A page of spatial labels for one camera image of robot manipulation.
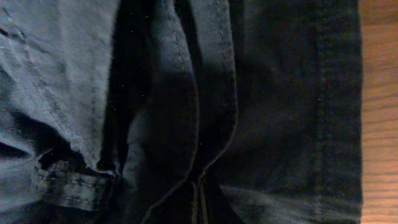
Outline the navy blue shorts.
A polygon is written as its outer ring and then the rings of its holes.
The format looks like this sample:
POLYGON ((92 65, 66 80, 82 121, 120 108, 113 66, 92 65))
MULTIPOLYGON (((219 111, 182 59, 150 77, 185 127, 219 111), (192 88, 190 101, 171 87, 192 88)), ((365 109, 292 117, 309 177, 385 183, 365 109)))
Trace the navy blue shorts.
POLYGON ((357 1, 1 1, 1 222, 361 221, 357 1))

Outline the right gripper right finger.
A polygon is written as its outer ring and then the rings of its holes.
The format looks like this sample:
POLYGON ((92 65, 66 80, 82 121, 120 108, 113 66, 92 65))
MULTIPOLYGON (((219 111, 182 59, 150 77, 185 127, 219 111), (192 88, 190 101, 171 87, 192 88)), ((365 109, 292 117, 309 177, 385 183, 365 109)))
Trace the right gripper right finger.
POLYGON ((200 186, 201 222, 203 224, 244 224, 228 203, 214 179, 203 179, 200 186))

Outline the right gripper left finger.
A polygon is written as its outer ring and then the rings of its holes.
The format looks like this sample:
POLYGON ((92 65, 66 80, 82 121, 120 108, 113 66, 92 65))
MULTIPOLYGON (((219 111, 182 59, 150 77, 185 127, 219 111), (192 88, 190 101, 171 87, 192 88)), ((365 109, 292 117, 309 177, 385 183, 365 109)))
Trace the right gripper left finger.
POLYGON ((196 183, 190 183, 193 189, 193 197, 191 202, 191 215, 190 215, 190 223, 197 224, 198 223, 198 187, 196 183))

